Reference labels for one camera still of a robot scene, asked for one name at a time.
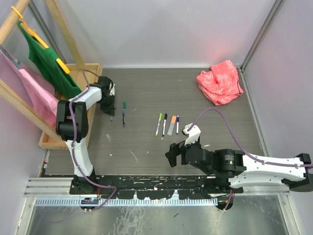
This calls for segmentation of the grey highlighter with orange tip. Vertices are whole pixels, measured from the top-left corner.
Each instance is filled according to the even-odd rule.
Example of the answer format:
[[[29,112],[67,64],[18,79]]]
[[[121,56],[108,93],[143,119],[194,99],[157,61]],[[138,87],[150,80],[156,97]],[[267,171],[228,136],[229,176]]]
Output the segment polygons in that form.
[[[168,128],[167,135],[169,135],[169,136],[172,135],[174,126],[175,126],[175,122],[171,122],[170,125],[169,125],[169,128]]]

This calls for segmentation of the white marker with blue end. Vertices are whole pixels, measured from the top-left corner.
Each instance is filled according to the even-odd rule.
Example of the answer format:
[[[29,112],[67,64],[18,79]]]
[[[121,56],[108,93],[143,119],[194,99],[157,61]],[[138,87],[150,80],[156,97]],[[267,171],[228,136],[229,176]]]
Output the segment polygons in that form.
[[[179,121],[176,122],[176,134],[179,134]]]

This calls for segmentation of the white pen with black end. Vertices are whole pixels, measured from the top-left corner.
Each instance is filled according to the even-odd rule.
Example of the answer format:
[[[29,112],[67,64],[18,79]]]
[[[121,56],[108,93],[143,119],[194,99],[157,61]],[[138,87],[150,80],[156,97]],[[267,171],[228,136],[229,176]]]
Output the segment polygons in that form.
[[[162,128],[162,136],[165,136],[165,128],[166,128],[166,119],[163,121],[163,128]]]

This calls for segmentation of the white pen with lime end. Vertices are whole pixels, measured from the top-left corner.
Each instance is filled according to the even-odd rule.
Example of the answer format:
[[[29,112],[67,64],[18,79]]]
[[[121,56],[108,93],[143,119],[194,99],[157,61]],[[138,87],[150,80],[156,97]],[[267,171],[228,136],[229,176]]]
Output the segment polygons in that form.
[[[157,127],[156,127],[155,136],[158,136],[159,127],[160,127],[160,122],[161,122],[161,118],[158,119],[158,123],[157,123]]]

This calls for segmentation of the orange highlighter cap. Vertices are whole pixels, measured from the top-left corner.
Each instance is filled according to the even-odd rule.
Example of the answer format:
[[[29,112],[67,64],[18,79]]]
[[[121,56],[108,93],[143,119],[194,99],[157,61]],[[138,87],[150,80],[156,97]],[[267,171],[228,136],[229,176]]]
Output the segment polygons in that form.
[[[177,117],[176,116],[172,116],[171,124],[175,124],[176,121],[177,121]]]

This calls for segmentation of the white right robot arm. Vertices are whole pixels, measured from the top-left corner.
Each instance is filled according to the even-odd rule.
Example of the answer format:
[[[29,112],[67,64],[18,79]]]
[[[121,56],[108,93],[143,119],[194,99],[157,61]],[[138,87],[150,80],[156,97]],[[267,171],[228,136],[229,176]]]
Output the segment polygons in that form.
[[[294,158],[274,159],[248,156],[233,149],[208,151],[198,141],[192,144],[182,141],[171,144],[165,156],[171,167],[177,165],[177,156],[181,156],[182,165],[191,165],[207,176],[214,175],[215,189],[221,193],[248,186],[286,185],[295,192],[313,190],[313,175],[308,172],[311,159],[306,153]]]

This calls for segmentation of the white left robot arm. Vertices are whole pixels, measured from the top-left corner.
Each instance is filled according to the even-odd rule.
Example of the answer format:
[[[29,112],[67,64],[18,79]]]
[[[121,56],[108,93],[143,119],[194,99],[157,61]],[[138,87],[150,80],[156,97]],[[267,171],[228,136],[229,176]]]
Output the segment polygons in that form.
[[[103,113],[115,115],[115,84],[106,76],[100,76],[79,95],[61,100],[57,105],[56,132],[70,151],[74,174],[78,177],[89,177],[94,172],[88,154],[87,135],[88,110],[96,103],[100,104]]]

